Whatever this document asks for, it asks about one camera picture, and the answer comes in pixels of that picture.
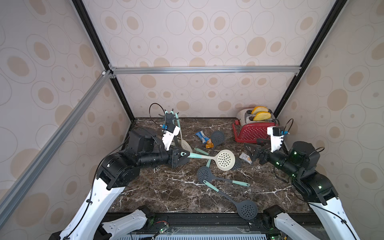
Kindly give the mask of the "cream skimmer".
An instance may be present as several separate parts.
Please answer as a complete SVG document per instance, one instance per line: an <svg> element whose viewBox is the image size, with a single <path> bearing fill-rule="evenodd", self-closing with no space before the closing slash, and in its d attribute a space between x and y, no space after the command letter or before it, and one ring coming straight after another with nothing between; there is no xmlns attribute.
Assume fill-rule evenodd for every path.
<svg viewBox="0 0 384 240"><path fill-rule="evenodd" d="M222 171L231 170L236 163L236 157L230 150L222 150L214 157L190 153L188 158L213 160Z"/></svg>

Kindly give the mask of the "grey skimmer mint handle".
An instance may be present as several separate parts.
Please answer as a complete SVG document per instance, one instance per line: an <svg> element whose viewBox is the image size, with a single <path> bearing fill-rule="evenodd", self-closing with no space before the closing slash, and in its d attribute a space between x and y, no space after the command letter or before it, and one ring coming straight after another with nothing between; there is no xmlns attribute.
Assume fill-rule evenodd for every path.
<svg viewBox="0 0 384 240"><path fill-rule="evenodd" d="M236 206L238 215L245 219L245 220L252 220L254 219L258 214L258 207L255 202L250 200L243 200L241 202L234 201L231 197L226 195L224 192L220 191L218 188L216 188L214 185L209 183L208 181L203 181L206 186L229 200L232 204Z"/></svg>

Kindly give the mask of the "grey utensil rack stand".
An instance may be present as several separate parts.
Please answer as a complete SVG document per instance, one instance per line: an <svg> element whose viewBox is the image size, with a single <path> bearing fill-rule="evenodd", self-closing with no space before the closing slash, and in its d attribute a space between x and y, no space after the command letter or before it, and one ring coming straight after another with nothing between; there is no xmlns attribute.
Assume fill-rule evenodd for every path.
<svg viewBox="0 0 384 240"><path fill-rule="evenodd" d="M164 118L165 123L162 125L162 129L164 131L173 132L176 127L175 121L179 119L178 113L174 112L174 110L171 110L170 112L165 111Z"/></svg>

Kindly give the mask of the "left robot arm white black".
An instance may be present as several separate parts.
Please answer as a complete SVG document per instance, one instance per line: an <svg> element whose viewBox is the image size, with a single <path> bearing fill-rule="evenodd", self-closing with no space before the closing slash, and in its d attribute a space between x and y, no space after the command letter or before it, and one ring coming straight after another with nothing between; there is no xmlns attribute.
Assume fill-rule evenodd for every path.
<svg viewBox="0 0 384 240"><path fill-rule="evenodd" d="M153 129L135 128L125 149L99 163L91 190L68 226L51 240L119 240L149 223L153 214L140 207L131 214L105 222L115 199L134 181L143 168L166 165L176 168L189 162L190 152L177 145L167 147Z"/></svg>

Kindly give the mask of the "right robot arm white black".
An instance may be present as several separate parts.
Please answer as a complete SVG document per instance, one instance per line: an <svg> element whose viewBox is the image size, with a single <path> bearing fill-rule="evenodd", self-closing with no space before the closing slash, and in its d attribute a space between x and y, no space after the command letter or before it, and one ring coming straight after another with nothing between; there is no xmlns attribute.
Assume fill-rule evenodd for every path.
<svg viewBox="0 0 384 240"><path fill-rule="evenodd" d="M293 188L315 212L331 240L357 240L359 236L349 221L332 182L316 171L320 150L311 143L296 141L288 153L272 151L270 145L245 143L251 160L272 164L291 177Z"/></svg>

